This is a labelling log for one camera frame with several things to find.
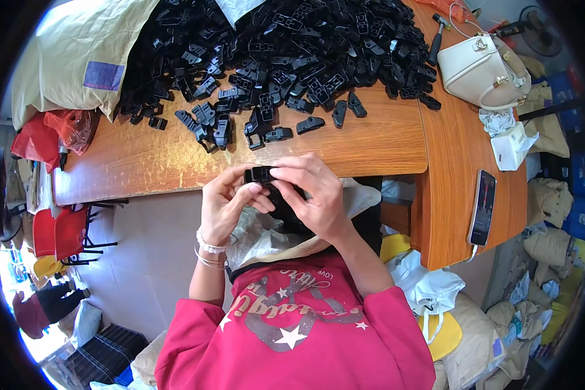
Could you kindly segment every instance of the silver bangle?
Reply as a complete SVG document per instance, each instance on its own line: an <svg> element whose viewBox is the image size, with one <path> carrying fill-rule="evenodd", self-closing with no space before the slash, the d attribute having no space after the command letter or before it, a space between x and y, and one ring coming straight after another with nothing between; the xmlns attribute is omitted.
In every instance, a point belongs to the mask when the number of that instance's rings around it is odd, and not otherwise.
<svg viewBox="0 0 585 390"><path fill-rule="evenodd" d="M198 252L198 248L199 248L199 243L195 244L195 255L197 256L198 259L200 259L200 261L204 264L209 266L210 268L213 269L225 269L225 267L223 266L223 264L221 264L221 262L219 261L214 261L214 260L209 260L207 258L204 258L203 256L201 256Z"/></svg>
<svg viewBox="0 0 585 390"><path fill-rule="evenodd" d="M202 233L202 227L200 226L200 228L197 230L195 236L197 237L197 242L200 244L200 246L203 248L203 250L207 251L209 254L220 254L225 252L225 250L227 248L229 248L230 246L235 245L238 242L238 237L235 236L234 234L230 234L230 238L227 239L227 241L229 242L229 244L227 245L223 245L223 246L214 246L214 245L210 245L204 242L204 239L201 235Z"/></svg>

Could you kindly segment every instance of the wooden table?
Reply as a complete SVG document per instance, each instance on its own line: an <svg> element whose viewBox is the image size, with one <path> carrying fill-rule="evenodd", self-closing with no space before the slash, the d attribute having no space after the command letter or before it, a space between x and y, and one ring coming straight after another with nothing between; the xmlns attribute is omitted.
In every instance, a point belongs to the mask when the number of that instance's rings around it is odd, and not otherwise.
<svg viewBox="0 0 585 390"><path fill-rule="evenodd" d="M431 43L438 24L429 6L404 0L414 9L416 26ZM476 28L460 25L467 34ZM465 38L455 29L445 31L442 48ZM229 88L226 81L222 88ZM314 116L326 126L290 140L267 144L252 152L242 129L250 112L232 115L234 144L227 151L206 154L195 137L175 118L179 109L190 111L179 93L163 101L165 131L140 125L120 125L102 118L93 143L82 156L70 154L64 172L55 171L55 199L59 205L134 197L154 193L196 190L225 167L241 162L271 164L284 155L316 152L338 176L417 175L418 194L411 210L412 245L422 263L437 269L470 256L466 243L475 196L476 171L483 168L498 180L492 226L486 248L523 230L526 222L525 165L516 172L500 172L490 138L478 120L478 108L446 93L438 74L431 94L442 103L439 112L416 100L390 100L382 83L356 89L368 115L347 112L343 129L336 129L331 113L320 107ZM216 91L208 99L218 100ZM295 128L307 115L281 107L275 124Z"/></svg>

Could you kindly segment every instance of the smartphone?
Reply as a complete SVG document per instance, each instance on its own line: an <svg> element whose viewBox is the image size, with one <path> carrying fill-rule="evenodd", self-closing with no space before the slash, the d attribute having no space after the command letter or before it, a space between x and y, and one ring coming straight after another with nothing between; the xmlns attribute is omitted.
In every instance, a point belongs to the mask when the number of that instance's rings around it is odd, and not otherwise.
<svg viewBox="0 0 585 390"><path fill-rule="evenodd" d="M479 169L476 179L475 206L467 238L469 244L478 246L487 244L495 195L496 178L483 169Z"/></svg>

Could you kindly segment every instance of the red chair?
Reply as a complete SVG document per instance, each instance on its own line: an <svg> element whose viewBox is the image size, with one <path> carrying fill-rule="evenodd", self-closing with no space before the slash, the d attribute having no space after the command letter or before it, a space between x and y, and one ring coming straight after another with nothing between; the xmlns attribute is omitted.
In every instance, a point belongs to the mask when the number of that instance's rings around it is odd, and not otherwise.
<svg viewBox="0 0 585 390"><path fill-rule="evenodd" d="M54 256L55 219L49 208L41 210L32 218L32 245L35 256Z"/></svg>
<svg viewBox="0 0 585 390"><path fill-rule="evenodd" d="M91 206L85 205L77 212L62 213L54 225L55 257L64 265L83 265L89 261L80 260L79 254L103 254L101 250L87 250L117 245L117 242L95 245L88 237L89 223L97 213L91 214Z"/></svg>

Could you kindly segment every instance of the hammer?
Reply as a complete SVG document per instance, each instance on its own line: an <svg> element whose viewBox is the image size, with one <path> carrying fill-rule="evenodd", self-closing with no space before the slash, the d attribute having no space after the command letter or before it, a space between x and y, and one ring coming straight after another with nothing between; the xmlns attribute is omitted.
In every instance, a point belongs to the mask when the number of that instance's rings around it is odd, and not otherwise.
<svg viewBox="0 0 585 390"><path fill-rule="evenodd" d="M440 51L440 45L442 44L442 30L447 29L450 30L450 23L447 22L440 14L434 14L434 20L437 23L440 23L440 29L438 33L434 37L434 42L431 43L431 50L429 50L429 58L427 58L427 62L431 66L436 66L438 64L438 51Z"/></svg>

